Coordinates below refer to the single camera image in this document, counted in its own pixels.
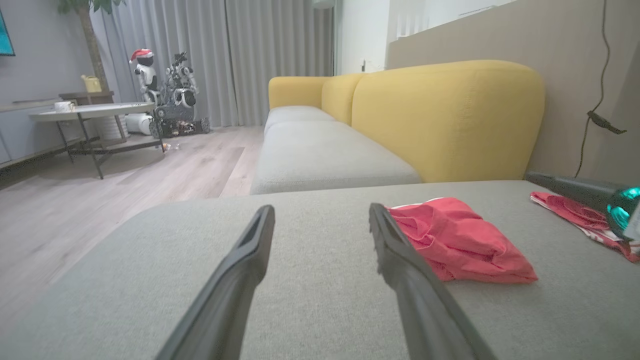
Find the hanging cord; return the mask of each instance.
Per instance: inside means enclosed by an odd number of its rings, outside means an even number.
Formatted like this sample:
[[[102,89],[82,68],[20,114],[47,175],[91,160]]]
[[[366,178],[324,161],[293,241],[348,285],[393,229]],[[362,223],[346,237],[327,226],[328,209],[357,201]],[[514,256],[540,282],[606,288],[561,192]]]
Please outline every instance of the hanging cord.
[[[607,41],[607,33],[605,32],[605,25],[607,22],[607,0],[604,0],[604,5],[602,8],[602,40],[604,40],[604,44],[607,46],[607,61],[604,63],[604,67],[602,68],[602,75],[600,76],[600,101],[593,108],[593,112],[595,112],[602,101],[604,101],[604,74],[607,72],[607,67],[609,66],[609,60],[611,59],[611,46],[609,46],[609,41]],[[580,174],[580,170],[582,169],[582,160],[584,159],[584,143],[587,141],[587,132],[589,131],[589,123],[591,122],[591,118],[587,118],[587,122],[584,126],[584,136],[582,137],[582,146],[580,147],[580,165],[578,165],[578,171],[575,172],[574,177],[578,177]]]

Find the tree trunk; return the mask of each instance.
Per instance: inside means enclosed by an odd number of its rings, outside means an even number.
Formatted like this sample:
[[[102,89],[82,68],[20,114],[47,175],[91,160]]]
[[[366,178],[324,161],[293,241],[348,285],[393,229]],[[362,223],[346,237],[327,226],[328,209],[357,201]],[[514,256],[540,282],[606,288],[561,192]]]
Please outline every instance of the tree trunk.
[[[77,10],[78,16],[80,16],[80,22],[82,23],[82,29],[84,30],[84,38],[86,39],[86,45],[89,47],[89,55],[91,56],[91,63],[93,64],[93,72],[95,77],[100,80],[100,87],[102,91],[109,91],[109,85],[107,84],[107,76],[104,74],[104,66],[102,66],[102,57],[100,56],[100,48],[98,48],[98,39],[93,32],[93,24],[91,23],[91,17],[89,15],[89,6],[80,6]]]

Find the cable connector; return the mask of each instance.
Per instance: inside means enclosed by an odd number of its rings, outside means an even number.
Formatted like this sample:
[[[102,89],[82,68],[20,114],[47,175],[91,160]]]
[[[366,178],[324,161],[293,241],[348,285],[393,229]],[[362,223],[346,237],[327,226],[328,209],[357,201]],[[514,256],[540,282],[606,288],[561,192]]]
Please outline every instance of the cable connector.
[[[610,122],[607,121],[607,119],[596,114],[594,111],[589,111],[587,115],[589,115],[589,119],[591,119],[594,124],[600,126],[603,129],[607,129],[616,135],[624,134],[627,132],[627,130],[620,130],[617,127],[614,127]]]

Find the white mug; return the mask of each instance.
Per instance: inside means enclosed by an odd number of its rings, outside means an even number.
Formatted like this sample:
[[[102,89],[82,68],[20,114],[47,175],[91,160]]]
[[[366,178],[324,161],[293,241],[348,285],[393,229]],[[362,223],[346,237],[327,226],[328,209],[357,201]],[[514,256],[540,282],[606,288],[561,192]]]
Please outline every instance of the white mug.
[[[71,101],[60,101],[53,104],[56,113],[71,113],[76,110],[76,104]]]

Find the santa hat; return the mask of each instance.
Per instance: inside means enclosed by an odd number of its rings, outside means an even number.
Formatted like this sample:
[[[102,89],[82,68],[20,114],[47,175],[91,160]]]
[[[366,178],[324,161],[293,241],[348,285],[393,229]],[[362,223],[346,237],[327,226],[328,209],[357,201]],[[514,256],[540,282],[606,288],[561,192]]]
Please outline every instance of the santa hat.
[[[133,60],[137,59],[137,58],[152,58],[154,57],[154,54],[151,52],[151,50],[149,49],[138,49],[135,50],[133,52],[133,55],[131,55],[131,60],[129,61],[129,63],[132,63]]]

